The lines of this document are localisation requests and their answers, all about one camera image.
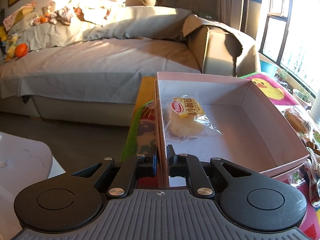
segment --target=pink cardboard box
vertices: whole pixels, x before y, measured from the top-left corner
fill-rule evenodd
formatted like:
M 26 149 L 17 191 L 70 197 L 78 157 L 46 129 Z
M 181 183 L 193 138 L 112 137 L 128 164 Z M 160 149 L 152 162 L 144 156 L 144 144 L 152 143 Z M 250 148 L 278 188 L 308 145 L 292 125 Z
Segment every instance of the pink cardboard box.
M 169 140 L 164 127 L 168 102 L 198 94 L 205 114 L 221 132 L 184 142 Z M 300 166 L 309 156 L 290 124 L 250 80 L 233 77 L 158 72 L 156 82 L 157 144 L 164 186 L 169 186 L 166 146 L 200 161 L 220 157 L 269 177 Z

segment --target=floor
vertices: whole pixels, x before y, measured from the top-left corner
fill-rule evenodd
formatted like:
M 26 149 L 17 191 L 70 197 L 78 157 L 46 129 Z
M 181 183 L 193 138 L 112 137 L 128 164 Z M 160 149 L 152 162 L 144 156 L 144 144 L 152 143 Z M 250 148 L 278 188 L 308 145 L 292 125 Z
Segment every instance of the floor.
M 44 122 L 0 113 L 0 131 L 46 143 L 60 165 L 74 171 L 96 158 L 120 161 L 129 127 Z

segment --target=blue bucket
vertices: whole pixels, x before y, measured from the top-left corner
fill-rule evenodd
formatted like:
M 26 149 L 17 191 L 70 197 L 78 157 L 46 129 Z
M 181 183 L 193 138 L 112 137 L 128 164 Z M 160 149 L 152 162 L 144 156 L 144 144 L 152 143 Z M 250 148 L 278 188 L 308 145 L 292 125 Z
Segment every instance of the blue bucket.
M 268 74 L 269 77 L 274 77 L 276 75 L 278 67 L 273 63 L 260 61 L 261 71 Z

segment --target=orange ball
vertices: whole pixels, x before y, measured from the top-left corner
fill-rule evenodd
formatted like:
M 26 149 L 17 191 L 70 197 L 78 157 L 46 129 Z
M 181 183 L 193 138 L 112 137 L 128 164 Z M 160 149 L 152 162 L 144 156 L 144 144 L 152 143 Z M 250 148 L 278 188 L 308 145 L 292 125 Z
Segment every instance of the orange ball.
M 28 46 L 25 43 L 22 43 L 16 47 L 16 56 L 18 58 L 24 57 L 28 53 Z

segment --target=stuffed toy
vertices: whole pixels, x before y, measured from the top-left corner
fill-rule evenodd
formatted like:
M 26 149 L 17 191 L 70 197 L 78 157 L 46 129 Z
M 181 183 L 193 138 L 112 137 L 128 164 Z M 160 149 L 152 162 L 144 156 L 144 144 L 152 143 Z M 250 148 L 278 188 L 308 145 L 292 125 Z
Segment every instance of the stuffed toy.
M 20 37 L 17 34 L 14 34 L 14 35 L 12 35 L 11 40 L 9 40 L 12 43 L 7 51 L 7 56 L 6 56 L 5 61 L 9 61 L 10 59 L 12 59 L 14 57 L 14 53 L 15 53 L 16 47 L 17 47 L 18 38 L 20 38 Z
M 49 22 L 57 24 L 58 21 L 63 25 L 70 25 L 74 10 L 70 10 L 67 6 L 55 11 L 50 15 Z
M 44 15 L 52 14 L 55 10 L 56 10 L 56 3 L 54 1 L 51 1 L 47 6 L 44 6 L 42 8 L 42 12 Z
M 41 24 L 42 22 L 41 22 L 41 17 L 40 16 L 38 16 L 38 17 L 36 17 L 36 18 L 34 18 L 34 19 L 32 19 L 31 21 L 30 21 L 30 26 L 36 26 L 36 25 L 39 25 L 39 24 Z
M 2 25 L 0 26 L 0 49 L 3 57 L 5 57 L 6 55 L 5 46 L 7 44 L 7 40 L 8 40 L 7 31 L 5 30 L 4 25 Z

